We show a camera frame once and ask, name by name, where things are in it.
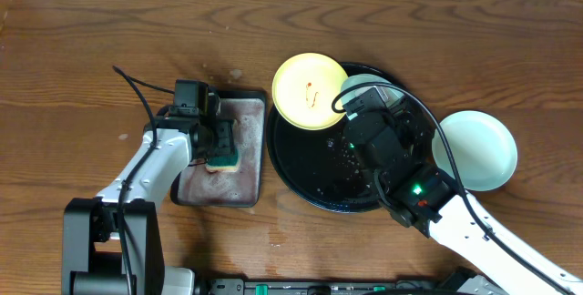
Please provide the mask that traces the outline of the yellow plate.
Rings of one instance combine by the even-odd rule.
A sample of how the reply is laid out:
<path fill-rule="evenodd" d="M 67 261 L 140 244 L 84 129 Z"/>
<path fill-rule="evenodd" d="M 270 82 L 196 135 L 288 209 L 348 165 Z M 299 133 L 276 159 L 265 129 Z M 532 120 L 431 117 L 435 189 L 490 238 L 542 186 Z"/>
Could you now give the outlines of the yellow plate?
<path fill-rule="evenodd" d="M 332 58 L 304 53 L 287 59 L 277 70 L 271 87 L 273 103 L 280 115 L 295 127 L 322 130 L 343 118 L 332 110 L 348 78 Z"/>

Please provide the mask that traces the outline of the light blue plate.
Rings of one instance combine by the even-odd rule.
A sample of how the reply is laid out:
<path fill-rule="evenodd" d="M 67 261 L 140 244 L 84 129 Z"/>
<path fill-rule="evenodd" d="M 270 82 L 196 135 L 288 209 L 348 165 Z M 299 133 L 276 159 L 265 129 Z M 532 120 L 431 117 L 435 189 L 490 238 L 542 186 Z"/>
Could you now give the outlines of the light blue plate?
<path fill-rule="evenodd" d="M 444 118 L 440 127 L 466 189 L 494 190 L 512 178 L 517 168 L 517 144 L 498 119 L 465 110 Z"/>
<path fill-rule="evenodd" d="M 390 81 L 388 81 L 380 76 L 376 76 L 376 75 L 372 75 L 372 74 L 358 74 L 358 75 L 354 75 L 354 76 L 349 76 L 343 82 L 343 84 L 341 86 L 341 91 L 343 92 L 352 86 L 358 86 L 360 84 L 370 83 L 370 82 L 382 82 L 384 84 L 390 84 Z M 404 95 L 400 91 L 396 91 L 392 88 L 387 88 L 384 86 L 363 86 L 363 87 L 360 87 L 359 89 L 355 89 L 352 92 L 349 92 L 346 95 L 342 96 L 340 99 L 341 106 L 349 103 L 352 99 L 358 97 L 359 95 L 363 94 L 364 92 L 366 92 L 367 90 L 369 90 L 371 88 L 375 89 L 379 93 L 381 99 L 383 100 L 383 102 L 385 103 L 385 105 L 387 107 L 389 107 L 393 103 L 400 100 Z"/>

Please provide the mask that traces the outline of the green yellow sponge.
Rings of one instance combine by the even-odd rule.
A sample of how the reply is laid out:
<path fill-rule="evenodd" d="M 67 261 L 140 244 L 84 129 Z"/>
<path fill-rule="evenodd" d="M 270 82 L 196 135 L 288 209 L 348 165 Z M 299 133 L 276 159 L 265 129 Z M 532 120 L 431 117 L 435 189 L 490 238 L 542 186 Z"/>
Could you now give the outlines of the green yellow sponge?
<path fill-rule="evenodd" d="M 205 164 L 206 169 L 209 172 L 234 172 L 237 171 L 240 166 L 240 157 L 237 153 L 210 158 Z"/>

